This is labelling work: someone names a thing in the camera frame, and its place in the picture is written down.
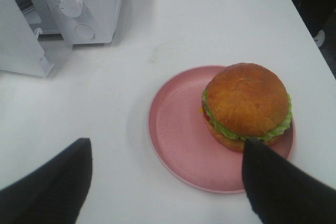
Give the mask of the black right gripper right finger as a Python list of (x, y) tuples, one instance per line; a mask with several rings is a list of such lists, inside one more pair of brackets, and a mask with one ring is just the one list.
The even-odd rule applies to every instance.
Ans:
[(335, 223), (335, 189), (259, 140), (245, 142), (242, 179), (262, 223)]

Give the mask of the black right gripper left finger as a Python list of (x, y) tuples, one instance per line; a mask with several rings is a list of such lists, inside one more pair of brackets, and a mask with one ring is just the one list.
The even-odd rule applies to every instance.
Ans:
[(1, 223), (75, 223), (92, 180), (92, 147), (79, 138), (1, 189)]

